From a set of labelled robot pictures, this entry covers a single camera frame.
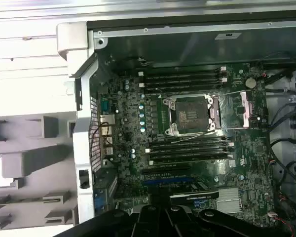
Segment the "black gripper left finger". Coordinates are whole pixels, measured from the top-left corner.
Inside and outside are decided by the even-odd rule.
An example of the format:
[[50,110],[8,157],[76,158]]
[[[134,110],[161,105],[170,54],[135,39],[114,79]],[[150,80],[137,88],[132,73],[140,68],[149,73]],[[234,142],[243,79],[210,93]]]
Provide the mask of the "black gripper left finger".
[[157,237],[161,208],[139,205],[136,212],[114,209],[76,225],[58,237]]

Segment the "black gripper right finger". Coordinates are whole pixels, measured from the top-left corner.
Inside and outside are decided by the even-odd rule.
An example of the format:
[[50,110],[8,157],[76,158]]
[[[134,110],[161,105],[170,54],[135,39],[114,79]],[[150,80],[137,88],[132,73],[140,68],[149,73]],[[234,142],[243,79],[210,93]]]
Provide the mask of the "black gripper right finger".
[[258,227],[214,209],[205,209],[197,216],[183,206],[166,209],[169,221],[179,237],[294,237],[294,229]]

